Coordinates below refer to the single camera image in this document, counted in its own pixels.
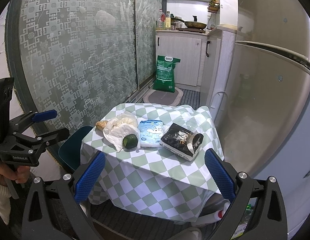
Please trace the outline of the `white knit sleeve forearm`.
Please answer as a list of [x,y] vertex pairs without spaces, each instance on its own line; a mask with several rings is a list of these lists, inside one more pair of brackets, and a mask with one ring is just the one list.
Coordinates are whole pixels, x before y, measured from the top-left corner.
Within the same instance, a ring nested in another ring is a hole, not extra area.
[[0,217],[6,225],[9,224],[11,212],[10,197],[11,194],[8,187],[0,184]]

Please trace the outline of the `person's left hand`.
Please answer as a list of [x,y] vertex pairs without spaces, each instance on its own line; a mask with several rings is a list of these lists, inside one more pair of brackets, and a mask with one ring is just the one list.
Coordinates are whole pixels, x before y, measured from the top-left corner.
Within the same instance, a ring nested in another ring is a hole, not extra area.
[[13,171],[5,163],[0,162],[0,185],[6,186],[5,179],[15,181],[17,184],[25,183],[30,177],[30,167],[19,166]]

